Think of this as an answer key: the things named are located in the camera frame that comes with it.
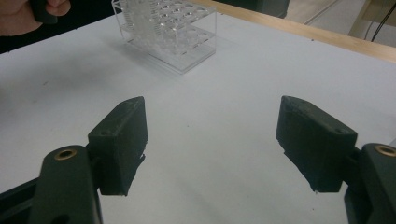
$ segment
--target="floor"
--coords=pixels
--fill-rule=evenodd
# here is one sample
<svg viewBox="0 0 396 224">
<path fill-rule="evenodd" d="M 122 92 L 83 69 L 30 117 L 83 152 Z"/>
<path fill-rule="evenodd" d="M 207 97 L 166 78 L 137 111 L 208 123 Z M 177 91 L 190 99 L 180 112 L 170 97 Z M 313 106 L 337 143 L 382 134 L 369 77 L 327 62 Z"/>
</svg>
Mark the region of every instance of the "floor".
<svg viewBox="0 0 396 224">
<path fill-rule="evenodd" d="M 364 2 L 365 0 L 290 0 L 285 19 L 347 35 Z M 372 25 L 367 39 L 371 39 L 377 26 L 376 22 Z M 396 48 L 396 27 L 384 25 L 375 42 Z"/>
</svg>

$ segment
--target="cable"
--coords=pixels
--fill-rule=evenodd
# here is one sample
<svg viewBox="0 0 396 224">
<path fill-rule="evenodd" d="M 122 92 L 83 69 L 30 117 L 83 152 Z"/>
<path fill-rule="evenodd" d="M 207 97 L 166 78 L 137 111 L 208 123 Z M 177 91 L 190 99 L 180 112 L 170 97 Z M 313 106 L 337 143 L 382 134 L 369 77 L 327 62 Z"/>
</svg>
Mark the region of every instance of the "cable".
<svg viewBox="0 0 396 224">
<path fill-rule="evenodd" d="M 378 25 L 378 28 L 376 28 L 375 33 L 373 35 L 373 39 L 372 42 L 375 40 L 376 36 L 378 35 L 379 31 L 381 30 L 382 26 L 384 25 L 384 23 L 387 21 L 387 19 L 389 18 L 390 14 L 392 14 L 393 10 L 396 8 L 396 3 L 393 4 L 393 7 L 390 9 L 390 11 L 388 12 L 388 14 L 385 16 L 384 20 L 381 21 L 381 23 Z"/>
<path fill-rule="evenodd" d="M 372 22 L 370 22 L 369 27 L 367 28 L 366 34 L 364 35 L 364 40 L 367 39 L 367 35 L 369 34 L 369 31 L 370 31 L 371 27 L 373 26 L 374 21 L 376 21 L 376 20 L 378 19 L 379 15 L 381 15 L 382 10 L 384 10 L 384 6 L 385 6 L 385 4 L 386 4 L 387 2 L 388 2 L 388 0 L 382 1 L 382 6 L 381 6 L 381 8 L 378 10 L 378 12 L 376 13 L 376 15 L 375 15 L 375 17 L 373 18 Z"/>
</svg>

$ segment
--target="white table surface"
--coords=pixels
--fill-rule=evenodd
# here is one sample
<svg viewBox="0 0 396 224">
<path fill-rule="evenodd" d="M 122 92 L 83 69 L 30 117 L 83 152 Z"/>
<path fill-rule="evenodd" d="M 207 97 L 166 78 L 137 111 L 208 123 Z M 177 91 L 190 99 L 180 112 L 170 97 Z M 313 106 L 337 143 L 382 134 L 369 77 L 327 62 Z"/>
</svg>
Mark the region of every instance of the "white table surface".
<svg viewBox="0 0 396 224">
<path fill-rule="evenodd" d="M 88 143 L 119 102 L 143 95 L 147 159 L 105 223 L 347 223 L 344 191 L 316 194 L 275 138 L 280 98 L 359 133 L 396 137 L 396 64 L 218 15 L 215 55 L 181 76 L 125 48 L 114 17 L 0 55 L 0 191 L 52 150 Z"/>
</svg>

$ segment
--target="person's hand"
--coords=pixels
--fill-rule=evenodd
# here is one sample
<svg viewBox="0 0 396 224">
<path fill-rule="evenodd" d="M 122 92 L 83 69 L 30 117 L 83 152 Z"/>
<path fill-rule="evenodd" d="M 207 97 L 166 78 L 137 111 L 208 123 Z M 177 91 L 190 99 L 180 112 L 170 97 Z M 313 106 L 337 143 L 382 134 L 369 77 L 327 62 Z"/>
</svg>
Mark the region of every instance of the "person's hand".
<svg viewBox="0 0 396 224">
<path fill-rule="evenodd" d="M 63 16 L 70 10 L 69 0 L 47 0 L 46 10 L 54 16 Z M 23 35 L 42 23 L 35 20 L 28 0 L 0 0 L 0 36 Z"/>
</svg>

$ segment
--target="brass insert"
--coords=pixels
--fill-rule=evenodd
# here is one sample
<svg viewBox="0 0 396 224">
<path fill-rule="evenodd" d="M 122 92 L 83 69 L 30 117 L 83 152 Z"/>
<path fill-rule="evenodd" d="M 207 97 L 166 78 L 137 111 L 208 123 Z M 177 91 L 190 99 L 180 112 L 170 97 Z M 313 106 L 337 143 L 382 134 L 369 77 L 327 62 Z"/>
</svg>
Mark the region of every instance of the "brass insert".
<svg viewBox="0 0 396 224">
<path fill-rule="evenodd" d="M 77 151 L 76 151 L 75 149 L 73 149 L 73 148 L 71 148 L 71 149 L 64 149 L 64 150 L 58 152 L 58 153 L 55 155 L 55 160 L 57 160 L 57 161 L 68 160 L 68 159 L 70 159 L 70 158 L 76 156 L 76 154 L 77 154 Z"/>
<path fill-rule="evenodd" d="M 389 157 L 396 157 L 396 148 L 389 147 L 389 146 L 375 146 L 375 150 L 382 155 L 389 156 Z"/>
</svg>

